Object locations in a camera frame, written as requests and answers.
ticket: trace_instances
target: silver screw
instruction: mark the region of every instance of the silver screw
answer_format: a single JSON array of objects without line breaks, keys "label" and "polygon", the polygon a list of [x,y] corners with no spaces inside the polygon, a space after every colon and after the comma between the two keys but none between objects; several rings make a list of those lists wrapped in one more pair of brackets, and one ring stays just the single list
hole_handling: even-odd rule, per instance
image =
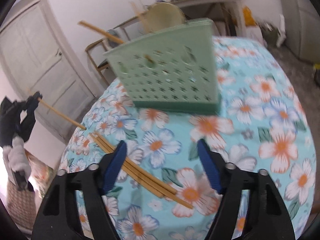
[{"label": "silver screw", "polygon": [[236,166],[233,163],[227,163],[226,164],[226,168],[228,170],[234,170],[236,168]]},{"label": "silver screw", "polygon": [[99,168],[99,165],[97,163],[93,163],[89,166],[90,171],[95,171]]},{"label": "silver screw", "polygon": [[66,170],[58,170],[57,175],[58,176],[63,176],[64,174],[66,174],[67,171]]},{"label": "silver screw", "polygon": [[259,170],[259,173],[260,173],[261,175],[263,175],[263,176],[267,176],[267,175],[268,175],[268,171],[265,170],[265,169]]}]

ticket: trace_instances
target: perforated utensil holder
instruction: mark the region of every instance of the perforated utensil holder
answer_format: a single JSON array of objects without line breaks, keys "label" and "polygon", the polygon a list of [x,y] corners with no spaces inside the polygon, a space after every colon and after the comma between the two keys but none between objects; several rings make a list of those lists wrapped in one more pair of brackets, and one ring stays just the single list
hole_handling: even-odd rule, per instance
[{"label": "perforated utensil holder", "polygon": [[219,113],[212,20],[144,35],[104,55],[136,107]]}]

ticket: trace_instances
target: white door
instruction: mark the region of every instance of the white door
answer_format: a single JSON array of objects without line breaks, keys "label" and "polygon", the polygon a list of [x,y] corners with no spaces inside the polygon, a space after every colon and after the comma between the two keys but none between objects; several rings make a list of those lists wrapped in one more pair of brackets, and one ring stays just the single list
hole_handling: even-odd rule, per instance
[{"label": "white door", "polygon": [[[61,49],[41,2],[18,15],[0,33],[0,56],[15,86],[24,94],[40,91],[44,101],[76,119],[94,99]],[[72,125],[46,107],[38,114],[64,139]]]}]

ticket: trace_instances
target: table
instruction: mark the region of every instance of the table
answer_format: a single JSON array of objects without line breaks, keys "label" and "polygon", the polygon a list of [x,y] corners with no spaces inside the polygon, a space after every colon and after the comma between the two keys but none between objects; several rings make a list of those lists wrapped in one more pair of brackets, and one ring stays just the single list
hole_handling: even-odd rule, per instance
[{"label": "table", "polygon": [[[288,78],[259,43],[241,38],[214,38],[218,82],[223,98],[219,116],[136,109],[116,79],[76,129],[60,168],[80,171],[98,163],[103,151],[89,132],[98,130],[116,145],[124,139],[128,158],[178,190],[192,203],[189,210],[159,199],[124,171],[104,196],[122,239],[203,240],[221,196],[210,188],[195,150],[205,138],[212,150],[239,168],[266,169],[275,181],[298,238],[307,222],[314,194],[316,156],[305,113]],[[248,192],[243,192],[234,237],[241,234]],[[90,234],[83,196],[77,192],[81,224]]]},{"label": "table", "polygon": [[[236,20],[238,23],[239,33],[237,36],[246,37],[246,26],[245,26],[243,11],[242,11],[241,0],[176,0],[171,3],[178,6],[179,8],[184,8],[184,7],[193,6],[193,5],[200,5],[200,4],[231,3],[234,7],[234,11],[236,13],[235,15]],[[125,28],[139,21],[140,20],[138,19],[138,17],[135,16],[117,25],[116,27],[114,27],[114,29],[120,28],[124,32],[124,34],[127,36],[128,40],[130,40],[129,35],[126,32]]]}]

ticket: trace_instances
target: white glove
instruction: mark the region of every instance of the white glove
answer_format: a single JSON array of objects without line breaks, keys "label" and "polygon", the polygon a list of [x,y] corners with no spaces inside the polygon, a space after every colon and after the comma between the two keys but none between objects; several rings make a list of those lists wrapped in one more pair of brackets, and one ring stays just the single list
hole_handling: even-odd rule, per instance
[{"label": "white glove", "polygon": [[24,151],[24,142],[20,137],[15,137],[12,140],[12,148],[5,146],[3,148],[3,160],[7,169],[9,180],[15,184],[12,172],[24,171],[26,181],[31,174],[31,167],[28,158]]}]

